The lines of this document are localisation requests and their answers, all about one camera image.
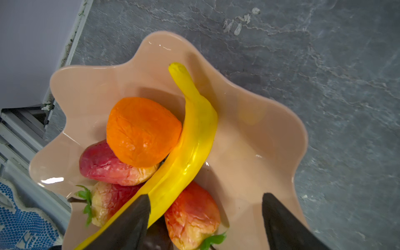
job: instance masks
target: white wall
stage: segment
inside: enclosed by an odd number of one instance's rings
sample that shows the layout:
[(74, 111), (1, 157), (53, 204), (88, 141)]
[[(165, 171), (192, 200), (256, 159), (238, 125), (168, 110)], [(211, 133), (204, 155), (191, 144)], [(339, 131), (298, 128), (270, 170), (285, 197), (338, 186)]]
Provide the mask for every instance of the white wall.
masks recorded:
[(82, 0), (0, 0), (0, 109), (42, 104)]

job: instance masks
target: orange fruit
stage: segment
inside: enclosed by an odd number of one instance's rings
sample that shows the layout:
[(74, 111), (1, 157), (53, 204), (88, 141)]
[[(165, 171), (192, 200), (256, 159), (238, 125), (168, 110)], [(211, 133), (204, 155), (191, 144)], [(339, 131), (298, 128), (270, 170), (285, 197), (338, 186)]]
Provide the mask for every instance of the orange fruit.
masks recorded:
[(171, 152), (181, 131), (181, 122), (157, 102), (126, 97), (108, 117), (107, 143), (123, 163), (150, 168)]

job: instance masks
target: gray marble countertop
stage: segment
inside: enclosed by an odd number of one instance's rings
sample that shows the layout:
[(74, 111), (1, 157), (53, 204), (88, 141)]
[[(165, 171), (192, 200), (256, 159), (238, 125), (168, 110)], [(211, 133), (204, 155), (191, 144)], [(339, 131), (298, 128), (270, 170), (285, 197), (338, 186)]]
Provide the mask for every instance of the gray marble countertop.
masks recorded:
[[(157, 30), (302, 119), (295, 185), (318, 238), (400, 249), (400, 1), (95, 0), (72, 64), (124, 63)], [(47, 139), (64, 125), (56, 106)]]

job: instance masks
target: peach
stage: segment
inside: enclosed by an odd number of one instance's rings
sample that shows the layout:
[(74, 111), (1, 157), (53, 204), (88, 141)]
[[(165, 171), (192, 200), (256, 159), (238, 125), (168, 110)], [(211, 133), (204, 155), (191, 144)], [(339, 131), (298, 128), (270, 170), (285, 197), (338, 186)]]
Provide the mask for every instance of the peach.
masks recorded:
[(180, 250), (192, 250), (213, 235), (221, 223), (212, 196), (191, 182), (164, 214), (169, 236)]

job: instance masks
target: yellow banana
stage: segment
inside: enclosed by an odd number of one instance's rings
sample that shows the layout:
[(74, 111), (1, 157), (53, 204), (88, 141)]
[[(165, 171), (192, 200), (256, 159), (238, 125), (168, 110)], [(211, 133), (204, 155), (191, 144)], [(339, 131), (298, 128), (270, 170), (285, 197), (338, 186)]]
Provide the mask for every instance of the yellow banana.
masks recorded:
[(151, 212), (150, 227), (172, 205), (184, 188), (194, 179), (206, 161), (217, 130), (217, 112), (203, 97), (180, 63), (168, 68), (176, 85), (185, 96), (185, 121), (180, 139), (160, 169), (140, 188), (98, 232), (87, 238), (75, 250), (82, 250), (104, 232), (140, 195), (147, 194)]

